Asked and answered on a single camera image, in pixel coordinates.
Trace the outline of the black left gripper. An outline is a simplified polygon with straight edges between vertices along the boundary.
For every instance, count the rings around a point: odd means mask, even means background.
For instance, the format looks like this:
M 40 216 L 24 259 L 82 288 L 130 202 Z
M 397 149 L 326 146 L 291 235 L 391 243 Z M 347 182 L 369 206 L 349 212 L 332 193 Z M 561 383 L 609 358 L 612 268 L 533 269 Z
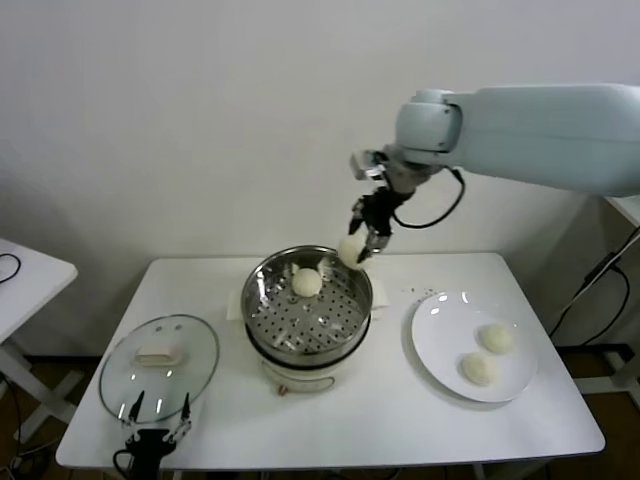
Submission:
M 144 401 L 142 390 L 131 405 L 128 416 L 121 421 L 127 434 L 125 451 L 131 461 L 127 477 L 133 480 L 156 480 L 160 478 L 162 460 L 173 453 L 171 440 L 182 440 L 192 428 L 191 399 L 187 393 L 180 411 L 178 426 L 168 429 L 142 429 L 137 431 L 138 416 Z

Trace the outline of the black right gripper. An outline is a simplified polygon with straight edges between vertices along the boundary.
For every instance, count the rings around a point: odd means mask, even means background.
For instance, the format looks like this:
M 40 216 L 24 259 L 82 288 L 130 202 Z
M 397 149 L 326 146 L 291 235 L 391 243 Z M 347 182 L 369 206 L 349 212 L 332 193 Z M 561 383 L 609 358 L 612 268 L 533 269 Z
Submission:
M 348 233 L 355 234 L 362 224 L 367 227 L 359 233 L 361 249 L 358 262 L 363 263 L 384 251 L 391 235 L 391 218 L 395 211 L 395 197 L 392 192 L 374 192 L 361 196 L 352 207 Z

